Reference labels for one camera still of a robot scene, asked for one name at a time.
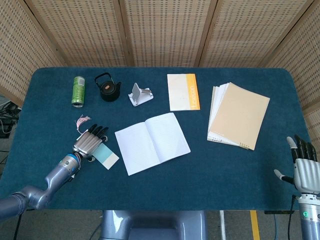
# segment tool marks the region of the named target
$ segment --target lined page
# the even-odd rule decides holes
[[[115,137],[129,176],[160,164],[144,122],[116,131]]]
[[[215,93],[212,93],[213,100],[211,100],[211,101],[213,103],[211,103],[211,112],[210,112],[209,127],[208,127],[209,129],[208,129],[208,136],[206,139],[208,141],[218,142],[218,143],[222,143],[222,144],[230,144],[230,145],[234,145],[234,146],[239,146],[239,144],[227,139],[226,137],[223,137],[215,132],[210,131],[210,127],[216,118],[218,109],[219,109],[220,104],[224,98],[224,95],[226,93],[228,86],[229,86],[229,83],[223,84],[220,87],[216,86]]]
[[[161,163],[190,153],[190,148],[174,113],[149,118],[145,124]]]

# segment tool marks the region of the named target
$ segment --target robotic arm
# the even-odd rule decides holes
[[[75,177],[81,168],[82,159],[90,158],[95,149],[107,140],[104,134],[108,127],[96,127],[97,124],[94,124],[82,134],[73,146],[73,153],[67,154],[45,177],[48,186],[46,190],[28,185],[21,191],[0,199],[0,222],[23,214],[28,207],[37,210],[46,208],[54,194]]]
[[[293,184],[301,193],[298,198],[302,238],[304,240],[320,240],[320,163],[314,146],[306,143],[299,136],[287,137],[291,148],[294,167],[294,178],[283,175],[277,169],[275,175],[282,181]]]

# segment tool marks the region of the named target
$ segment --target table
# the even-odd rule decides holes
[[[95,76],[109,72],[122,82],[114,102],[101,99]],[[167,74],[195,73],[201,110],[174,112],[191,153],[128,176],[114,132],[168,113]],[[85,103],[71,105],[73,78],[86,79]],[[213,86],[232,82],[270,98],[254,151],[207,141]],[[154,98],[133,107],[134,83]],[[43,189],[44,177],[72,151],[81,116],[108,126],[106,145],[120,157],[108,171],[98,161],[82,164],[75,179],[54,196],[52,209],[106,210],[288,210],[295,188],[273,170],[293,176],[287,136],[309,139],[290,74],[280,68],[52,67],[32,76],[11,152],[0,181],[0,197],[25,185]]]

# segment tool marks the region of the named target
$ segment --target white notebook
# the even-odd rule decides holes
[[[172,112],[116,131],[115,137],[129,176],[190,153]]]
[[[226,93],[226,90],[228,88],[229,83],[220,85],[220,86],[214,86],[212,90],[212,98],[211,98],[211,109],[210,109],[210,117],[209,117],[209,125],[208,125],[208,136],[207,140],[212,142],[218,142],[222,144],[230,144],[234,146],[239,146],[239,144],[227,139],[226,137],[223,137],[217,133],[211,132],[210,127],[217,115],[218,109],[220,107],[221,101],[223,99],[224,94]]]
[[[200,110],[196,75],[167,74],[170,111]]]

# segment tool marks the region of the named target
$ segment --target black teapot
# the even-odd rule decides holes
[[[98,78],[100,78],[104,75],[108,75],[110,77],[111,81],[106,81],[102,84],[99,84]],[[105,100],[107,102],[113,102],[114,100],[116,100],[119,97],[121,82],[118,82],[117,84],[115,84],[110,73],[104,72],[104,73],[96,76],[94,81],[95,81],[96,85],[98,86],[98,88],[100,89],[100,95],[103,100]]]

